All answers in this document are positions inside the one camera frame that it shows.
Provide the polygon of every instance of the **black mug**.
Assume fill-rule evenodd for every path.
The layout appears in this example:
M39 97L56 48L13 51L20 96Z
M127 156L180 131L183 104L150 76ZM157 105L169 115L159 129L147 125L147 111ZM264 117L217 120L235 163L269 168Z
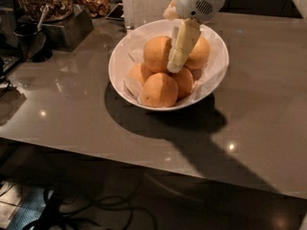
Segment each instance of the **black mug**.
M24 24L14 30L19 38L25 61L42 62L52 56L44 29L38 31L36 24Z

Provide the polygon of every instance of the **table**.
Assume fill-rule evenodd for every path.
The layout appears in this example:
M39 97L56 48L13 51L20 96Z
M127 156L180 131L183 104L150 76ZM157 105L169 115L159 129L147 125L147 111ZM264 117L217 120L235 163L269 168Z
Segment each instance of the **table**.
M55 150L307 198L307 25L219 13L229 69L198 104L172 113L123 101L108 79L123 24L97 19L73 53L24 62L0 100L0 137Z

